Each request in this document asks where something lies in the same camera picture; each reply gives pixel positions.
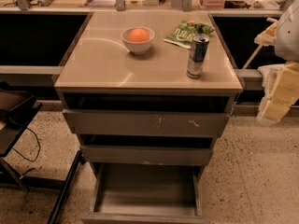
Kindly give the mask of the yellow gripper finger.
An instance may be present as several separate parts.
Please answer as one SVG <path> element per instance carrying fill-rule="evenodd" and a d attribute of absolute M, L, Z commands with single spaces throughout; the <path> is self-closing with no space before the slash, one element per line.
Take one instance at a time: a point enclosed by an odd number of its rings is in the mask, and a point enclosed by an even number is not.
<path fill-rule="evenodd" d="M 274 46 L 278 20 L 270 17 L 266 20 L 270 21 L 271 24 L 254 38 L 254 42 L 262 46 Z"/>
<path fill-rule="evenodd" d="M 289 112 L 299 100 L 299 63 L 286 62 L 277 71 L 275 82 L 264 88 L 257 120 L 262 125 L 273 125 Z"/>

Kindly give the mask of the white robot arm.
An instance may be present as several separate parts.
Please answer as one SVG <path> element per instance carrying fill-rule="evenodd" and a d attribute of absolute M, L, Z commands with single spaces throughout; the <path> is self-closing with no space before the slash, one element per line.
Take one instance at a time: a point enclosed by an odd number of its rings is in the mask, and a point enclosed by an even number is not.
<path fill-rule="evenodd" d="M 273 46 L 275 54 L 286 61 L 280 69 L 270 69 L 259 105 L 257 120 L 263 125 L 273 125 L 299 99 L 299 0 L 294 0 L 279 20 L 258 34 L 254 42 Z"/>

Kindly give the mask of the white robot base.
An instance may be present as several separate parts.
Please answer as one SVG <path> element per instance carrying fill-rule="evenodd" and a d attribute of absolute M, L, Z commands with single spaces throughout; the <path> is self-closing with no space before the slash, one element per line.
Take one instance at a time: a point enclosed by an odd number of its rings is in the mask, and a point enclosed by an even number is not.
<path fill-rule="evenodd" d="M 277 71 L 283 67 L 282 63 L 279 64 L 268 64 L 258 68 L 258 71 L 262 74 L 262 87 L 266 88 L 272 85 L 277 76 Z"/>

